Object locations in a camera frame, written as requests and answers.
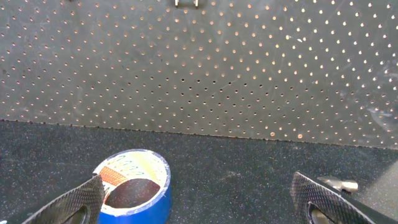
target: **pegboard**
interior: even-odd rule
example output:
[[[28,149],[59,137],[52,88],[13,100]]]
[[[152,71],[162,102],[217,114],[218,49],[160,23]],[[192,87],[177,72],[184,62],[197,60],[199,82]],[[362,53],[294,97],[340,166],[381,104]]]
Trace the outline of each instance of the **pegboard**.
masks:
[[[0,118],[398,148],[396,1],[0,1]]]

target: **speckled black surface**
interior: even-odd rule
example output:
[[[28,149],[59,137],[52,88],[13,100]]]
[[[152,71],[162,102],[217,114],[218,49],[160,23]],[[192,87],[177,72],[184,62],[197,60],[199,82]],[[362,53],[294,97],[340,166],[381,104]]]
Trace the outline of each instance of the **speckled black surface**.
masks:
[[[134,148],[170,165],[169,223],[295,223],[289,187],[297,170],[354,179],[355,198],[398,218],[394,150],[2,121],[0,220],[23,221],[108,156]]]

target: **blue tape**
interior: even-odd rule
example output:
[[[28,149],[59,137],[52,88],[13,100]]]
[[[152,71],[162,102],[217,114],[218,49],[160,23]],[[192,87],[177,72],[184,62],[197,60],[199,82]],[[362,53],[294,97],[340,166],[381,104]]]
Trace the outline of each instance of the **blue tape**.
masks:
[[[137,209],[131,208],[131,210],[128,210],[124,215],[119,214],[118,216],[115,216],[113,214],[101,211],[98,218],[98,224],[111,224],[111,223],[164,224],[169,217],[170,208],[171,208],[171,192],[172,192],[170,185],[171,175],[170,175],[169,165],[167,164],[166,160],[163,157],[161,157],[155,152],[145,149],[133,149],[133,150],[120,152],[118,154],[111,156],[109,159],[117,155],[120,155],[122,153],[131,152],[131,151],[146,151],[158,157],[164,163],[164,167],[167,173],[167,180],[165,182],[165,185],[162,188],[160,188],[161,192],[157,194],[156,197],[152,198],[148,204],[146,204],[143,207],[139,207]]]

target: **roll of tape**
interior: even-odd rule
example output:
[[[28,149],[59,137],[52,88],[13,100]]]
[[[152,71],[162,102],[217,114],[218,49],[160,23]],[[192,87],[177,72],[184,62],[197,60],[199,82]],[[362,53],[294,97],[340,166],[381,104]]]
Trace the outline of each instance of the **roll of tape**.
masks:
[[[105,189],[104,204],[98,219],[99,224],[163,224],[167,221],[171,206],[171,175],[169,165],[159,154],[146,149],[119,152],[103,161],[94,170],[94,173],[101,174]],[[110,205],[107,200],[110,199],[109,196],[112,192],[121,194],[122,197],[119,196],[121,200],[129,200],[126,197],[131,197],[132,193],[123,192],[128,187],[122,186],[126,186],[130,180],[150,180],[159,186],[159,190],[148,201],[133,207]],[[140,194],[140,189],[145,191],[145,187],[140,185],[134,188],[135,194],[137,192]]]

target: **blue tape roll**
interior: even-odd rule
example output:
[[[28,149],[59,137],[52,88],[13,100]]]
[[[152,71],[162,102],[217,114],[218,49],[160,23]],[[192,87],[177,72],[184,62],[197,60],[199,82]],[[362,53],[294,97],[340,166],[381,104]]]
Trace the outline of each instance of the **blue tape roll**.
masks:
[[[154,156],[158,158],[155,166],[159,168],[162,166],[165,172],[161,172],[162,175],[166,174],[167,178],[165,179],[164,185],[160,186],[159,192],[152,197],[148,202],[144,203],[143,206],[137,206],[134,208],[112,208],[111,210],[107,210],[103,208],[101,209],[101,213],[99,215],[98,223],[99,224],[163,224],[167,221],[171,208],[171,186],[170,186],[170,167],[167,164],[166,160],[160,156],[159,154],[145,150],[145,149],[132,149],[117,153],[109,158],[107,158],[104,162],[102,162],[94,171],[94,173],[100,173],[104,164],[109,164],[118,159],[118,157],[122,157],[130,152],[141,152],[151,154],[150,156]],[[146,170],[148,170],[148,163],[145,164]]]

